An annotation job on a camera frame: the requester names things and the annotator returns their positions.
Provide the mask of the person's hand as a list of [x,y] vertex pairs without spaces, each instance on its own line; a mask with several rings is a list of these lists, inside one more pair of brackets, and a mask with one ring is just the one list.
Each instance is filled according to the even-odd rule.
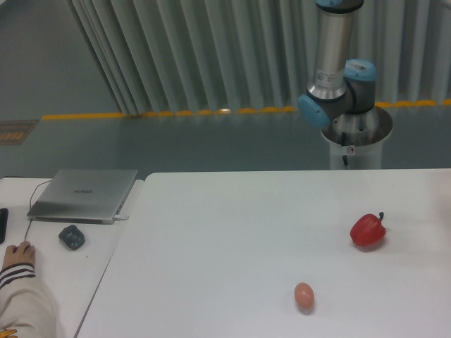
[[35,270],[35,246],[28,241],[20,243],[18,246],[10,245],[6,248],[2,272],[12,273],[20,270]]

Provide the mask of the cream striped sleeve forearm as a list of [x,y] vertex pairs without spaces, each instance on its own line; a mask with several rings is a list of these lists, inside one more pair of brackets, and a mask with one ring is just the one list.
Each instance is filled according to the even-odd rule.
[[53,303],[30,263],[1,271],[1,336],[57,336]]

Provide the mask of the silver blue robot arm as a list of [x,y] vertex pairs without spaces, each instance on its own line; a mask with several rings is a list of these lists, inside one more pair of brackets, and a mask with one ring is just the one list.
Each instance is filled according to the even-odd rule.
[[356,12],[363,1],[317,1],[319,37],[314,74],[298,99],[299,111],[315,127],[340,115],[374,107],[376,68],[365,60],[346,59]]

